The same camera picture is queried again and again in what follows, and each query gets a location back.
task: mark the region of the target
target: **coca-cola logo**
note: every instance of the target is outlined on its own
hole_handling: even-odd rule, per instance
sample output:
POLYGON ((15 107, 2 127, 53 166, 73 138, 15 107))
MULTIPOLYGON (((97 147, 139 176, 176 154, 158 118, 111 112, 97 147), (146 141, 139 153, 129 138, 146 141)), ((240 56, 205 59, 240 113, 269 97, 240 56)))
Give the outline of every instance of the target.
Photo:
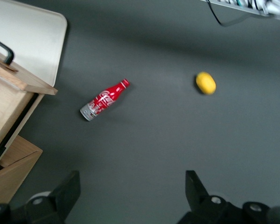
POLYGON ((99 99, 99 102, 101 101, 102 103, 105 103, 107 106, 110 106, 111 104, 114 103, 114 100, 111 99, 109 96, 110 92, 109 91, 102 91, 99 96, 101 99, 99 99))

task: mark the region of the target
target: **bottle cap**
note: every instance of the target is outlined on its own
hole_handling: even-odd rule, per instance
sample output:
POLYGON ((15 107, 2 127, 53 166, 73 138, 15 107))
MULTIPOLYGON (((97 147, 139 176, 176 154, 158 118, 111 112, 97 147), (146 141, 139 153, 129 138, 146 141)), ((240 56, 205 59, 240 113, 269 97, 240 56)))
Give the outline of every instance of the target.
POLYGON ((121 81, 121 84, 124 86, 124 88, 126 89, 127 87, 129 87, 130 83, 127 79, 124 79, 121 81))

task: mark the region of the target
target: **black handle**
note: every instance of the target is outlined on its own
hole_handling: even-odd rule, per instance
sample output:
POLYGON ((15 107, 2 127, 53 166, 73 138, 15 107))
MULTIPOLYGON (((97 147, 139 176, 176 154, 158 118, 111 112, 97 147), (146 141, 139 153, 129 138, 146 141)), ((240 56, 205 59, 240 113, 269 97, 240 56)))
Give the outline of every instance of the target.
POLYGON ((0 42, 0 47, 4 48, 7 51, 7 57, 6 59, 3 61, 3 63, 10 65, 10 63, 13 61, 14 59, 14 52, 5 44, 0 42))

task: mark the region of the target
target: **white object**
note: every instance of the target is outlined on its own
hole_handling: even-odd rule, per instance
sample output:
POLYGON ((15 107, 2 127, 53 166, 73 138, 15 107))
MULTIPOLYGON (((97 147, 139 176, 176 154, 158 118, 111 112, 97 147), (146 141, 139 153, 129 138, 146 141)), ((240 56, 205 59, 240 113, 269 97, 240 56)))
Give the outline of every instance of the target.
POLYGON ((234 8, 243 12, 252 13, 262 16, 272 16, 277 20, 280 20, 280 0, 272 0, 266 3, 265 0, 249 0, 252 4, 252 8, 248 7, 248 0, 239 0, 241 6, 237 4, 237 0, 209 0, 210 3, 221 5, 229 8, 234 8))
MULTIPOLYGON (((59 13, 11 0, 0 0, 0 42, 14 61, 55 85, 67 21, 59 13)), ((0 47, 0 53, 7 55, 0 47)))
POLYGON ((27 203, 36 197, 40 197, 40 196, 48 197, 50 193, 51 193, 51 191, 44 191, 44 192, 37 193, 37 194, 33 195, 32 197, 30 197, 29 200, 27 201, 27 203))

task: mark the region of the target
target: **gray floor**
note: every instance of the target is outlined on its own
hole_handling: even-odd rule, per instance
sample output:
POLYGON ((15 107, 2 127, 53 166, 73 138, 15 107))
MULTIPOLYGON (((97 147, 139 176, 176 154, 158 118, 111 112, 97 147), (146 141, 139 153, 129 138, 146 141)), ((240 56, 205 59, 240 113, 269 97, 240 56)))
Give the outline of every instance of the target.
MULTIPOLYGON (((79 170, 67 223, 174 224, 189 210, 185 171, 236 206, 280 205, 280 21, 220 27, 199 0, 21 0, 69 28, 55 87, 21 131, 43 154, 11 202, 79 170), (200 94, 194 76, 212 74, 200 94), (92 122, 79 109, 127 78, 92 122)), ((214 7, 230 20, 242 14, 214 7)))

